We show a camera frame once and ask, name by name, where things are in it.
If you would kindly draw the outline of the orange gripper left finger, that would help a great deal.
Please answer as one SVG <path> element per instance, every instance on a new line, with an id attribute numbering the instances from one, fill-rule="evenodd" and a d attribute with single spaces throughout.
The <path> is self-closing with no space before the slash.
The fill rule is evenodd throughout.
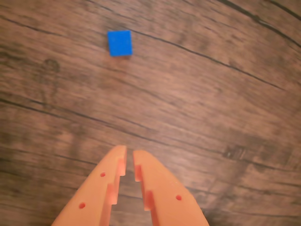
<path id="1" fill-rule="evenodd" d="M 126 174 L 127 148 L 112 148 L 92 170 L 52 225 L 108 226 L 117 204 L 120 177 Z"/>

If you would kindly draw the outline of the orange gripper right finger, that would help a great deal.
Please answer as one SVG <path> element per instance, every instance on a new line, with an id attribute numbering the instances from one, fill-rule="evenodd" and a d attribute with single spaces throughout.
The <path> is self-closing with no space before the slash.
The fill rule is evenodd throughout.
<path id="1" fill-rule="evenodd" d="M 133 151 L 133 160 L 144 210 L 151 212 L 154 226 L 209 225 L 194 196 L 151 153 Z"/>

